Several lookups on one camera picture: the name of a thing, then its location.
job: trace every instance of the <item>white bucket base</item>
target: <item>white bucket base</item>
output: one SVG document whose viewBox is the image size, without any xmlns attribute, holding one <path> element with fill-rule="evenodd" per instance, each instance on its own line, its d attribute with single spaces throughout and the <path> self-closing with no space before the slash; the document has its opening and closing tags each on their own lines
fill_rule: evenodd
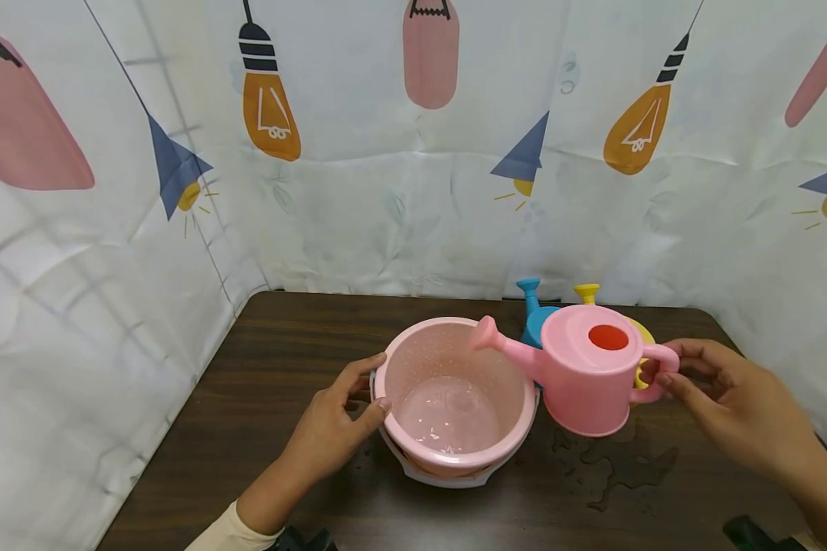
<svg viewBox="0 0 827 551">
<path fill-rule="evenodd" d="M 536 389 L 536 403 L 533 408 L 533 417 L 530 418 L 530 426 L 528 427 L 528 433 L 530 432 L 530 428 L 533 428 L 533 421 L 536 419 L 536 411 L 539 409 L 539 402 L 542 397 L 542 392 L 540 389 Z M 479 487 L 484 486 L 487 484 L 487 480 L 490 478 L 490 475 L 493 475 L 501 466 L 508 463 L 508 460 L 514 457 L 514 454 L 518 453 L 518 449 L 523 445 L 524 441 L 521 440 L 519 445 L 514 448 L 512 453 L 508 455 L 505 460 L 496 463 L 495 465 L 490 465 L 488 468 L 485 468 L 481 471 L 476 472 L 476 474 L 471 474 L 468 476 L 459 476 L 453 478 L 443 478 L 433 474 L 429 474 L 429 472 L 425 472 L 418 468 L 418 466 L 411 463 L 404 453 L 398 448 L 395 441 L 390 439 L 389 435 L 386 434 L 386 431 L 383 427 L 380 427 L 380 436 L 383 436 L 384 442 L 386 442 L 386 446 L 389 446 L 390 452 L 395 458 L 398 460 L 398 463 L 401 463 L 401 467 L 404 470 L 404 474 L 410 478 L 414 479 L 418 482 L 423 482 L 429 486 L 434 487 L 443 487 L 447 489 L 453 489 L 454 491 L 458 491 L 459 489 L 466 489 L 468 487 Z"/>
</svg>

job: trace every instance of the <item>pink bucket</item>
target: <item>pink bucket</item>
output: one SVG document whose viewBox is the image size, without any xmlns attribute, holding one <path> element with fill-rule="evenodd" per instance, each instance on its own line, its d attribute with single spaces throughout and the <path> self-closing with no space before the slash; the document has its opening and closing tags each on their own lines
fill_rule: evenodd
<svg viewBox="0 0 827 551">
<path fill-rule="evenodd" d="M 533 382 L 504 354 L 473 352 L 476 325 L 435 318 L 409 327 L 389 344 L 374 377 L 374 398 L 392 402 L 386 432 L 415 465 L 437 476 L 504 462 L 533 419 Z"/>
</svg>

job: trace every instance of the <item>left hand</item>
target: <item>left hand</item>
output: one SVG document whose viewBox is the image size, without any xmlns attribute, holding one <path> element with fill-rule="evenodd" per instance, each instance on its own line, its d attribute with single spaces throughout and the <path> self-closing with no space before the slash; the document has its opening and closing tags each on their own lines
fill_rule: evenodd
<svg viewBox="0 0 827 551">
<path fill-rule="evenodd" d="M 305 486 L 334 474 L 353 457 L 356 448 L 380 428 L 391 409 L 389 399 L 380 398 L 367 407 L 357 421 L 345 411 L 350 396 L 369 389 L 368 377 L 386 361 L 379 353 L 351 362 L 327 389 L 315 393 L 312 402 L 276 462 L 293 470 Z"/>
</svg>

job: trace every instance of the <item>black object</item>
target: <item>black object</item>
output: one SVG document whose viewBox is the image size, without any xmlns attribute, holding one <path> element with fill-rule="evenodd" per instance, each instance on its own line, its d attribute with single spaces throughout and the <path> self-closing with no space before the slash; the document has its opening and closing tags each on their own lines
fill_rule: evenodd
<svg viewBox="0 0 827 551">
<path fill-rule="evenodd" d="M 337 551 L 337 546 L 325 528 L 307 541 L 296 528 L 287 527 L 269 551 Z"/>
<path fill-rule="evenodd" d="M 807 551 L 793 538 L 776 542 L 750 517 L 735 517 L 723 524 L 723 533 L 739 551 Z"/>
</svg>

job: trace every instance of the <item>water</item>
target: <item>water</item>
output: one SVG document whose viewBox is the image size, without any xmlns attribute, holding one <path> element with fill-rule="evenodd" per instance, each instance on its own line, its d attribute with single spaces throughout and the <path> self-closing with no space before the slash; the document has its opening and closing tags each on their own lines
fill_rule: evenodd
<svg viewBox="0 0 827 551">
<path fill-rule="evenodd" d="M 480 452 L 500 440 L 493 402 L 458 377 L 433 377 L 416 385 L 395 418 L 414 440 L 437 452 Z"/>
</svg>

